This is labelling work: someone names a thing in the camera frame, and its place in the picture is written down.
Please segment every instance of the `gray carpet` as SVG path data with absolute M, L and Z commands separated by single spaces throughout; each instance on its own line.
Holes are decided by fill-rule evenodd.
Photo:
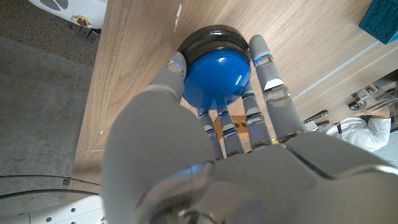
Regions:
M 0 37 L 0 175 L 70 176 L 92 71 Z M 60 187 L 67 188 L 62 179 L 0 179 L 0 195 Z M 0 217 L 57 205 L 65 197 L 50 193 L 0 200 Z
M 81 39 L 67 21 L 28 0 L 0 1 L 0 35 L 37 49 L 93 66 L 98 41 Z

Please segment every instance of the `person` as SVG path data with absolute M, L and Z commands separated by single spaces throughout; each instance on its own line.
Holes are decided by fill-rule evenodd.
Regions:
M 391 119 L 389 107 L 365 116 L 363 112 L 324 128 L 321 132 L 341 138 L 343 141 L 358 146 L 366 151 L 374 152 L 388 143 L 390 137 Z

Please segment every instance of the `white device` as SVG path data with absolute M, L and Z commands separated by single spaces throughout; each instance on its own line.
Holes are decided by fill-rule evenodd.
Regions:
M 29 0 L 62 19 L 91 29 L 101 29 L 108 0 Z
M 0 218 L 1 224 L 106 224 L 102 198 L 89 196 L 76 202 Z

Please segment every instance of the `teal box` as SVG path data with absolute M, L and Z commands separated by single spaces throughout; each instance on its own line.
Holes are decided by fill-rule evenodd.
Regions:
M 359 27 L 389 44 L 398 39 L 398 0 L 374 0 Z

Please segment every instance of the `black cable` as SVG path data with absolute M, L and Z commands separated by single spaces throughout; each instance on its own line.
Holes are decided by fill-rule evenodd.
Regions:
M 1 199 L 21 196 L 21 195 L 28 195 L 28 194 L 39 194 L 39 193 L 73 193 L 73 194 L 87 194 L 87 195 L 98 195 L 94 192 L 87 192 L 83 190 L 70 190 L 70 189 L 40 189 L 40 190 L 27 190 L 24 192 L 16 192 L 11 194 L 0 195 Z
M 15 178 L 15 177 L 49 177 L 49 178 L 56 178 L 56 179 L 72 180 L 72 181 L 81 182 L 84 184 L 94 185 L 97 187 L 101 186 L 100 184 L 92 183 L 92 182 L 85 181 L 85 180 L 79 180 L 79 179 L 74 179 L 74 178 L 70 178 L 70 177 L 54 176 L 54 175 L 0 175 L 0 178 Z

